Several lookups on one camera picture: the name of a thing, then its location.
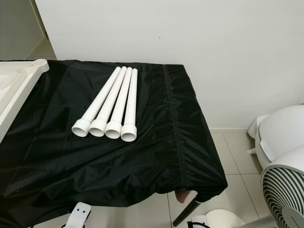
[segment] black nylon cloth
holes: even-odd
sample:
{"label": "black nylon cloth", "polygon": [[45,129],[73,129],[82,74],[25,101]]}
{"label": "black nylon cloth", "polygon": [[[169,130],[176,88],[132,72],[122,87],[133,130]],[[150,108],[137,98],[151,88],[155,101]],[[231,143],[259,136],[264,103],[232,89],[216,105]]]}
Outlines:
{"label": "black nylon cloth", "polygon": [[[0,144],[0,227],[27,227],[81,201],[127,207],[153,193],[226,187],[224,171],[183,65],[49,61]],[[72,134],[116,66],[138,69],[137,139]]]}

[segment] white fan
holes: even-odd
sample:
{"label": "white fan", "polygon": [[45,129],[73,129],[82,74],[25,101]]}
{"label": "white fan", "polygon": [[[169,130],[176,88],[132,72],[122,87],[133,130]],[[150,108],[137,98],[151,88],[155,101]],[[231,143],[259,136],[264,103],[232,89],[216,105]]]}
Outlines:
{"label": "white fan", "polygon": [[271,216],[245,224],[230,211],[213,210],[201,218],[207,219],[210,228],[304,228],[304,145],[269,164],[261,185]]}

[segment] metal table leg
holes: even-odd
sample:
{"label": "metal table leg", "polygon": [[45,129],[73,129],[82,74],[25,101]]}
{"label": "metal table leg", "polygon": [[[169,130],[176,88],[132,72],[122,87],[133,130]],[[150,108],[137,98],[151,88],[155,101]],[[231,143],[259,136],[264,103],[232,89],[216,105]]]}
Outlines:
{"label": "metal table leg", "polygon": [[199,200],[199,195],[186,206],[186,208],[180,213],[180,215],[173,221],[173,226],[178,226],[189,214],[191,214],[202,202]]}

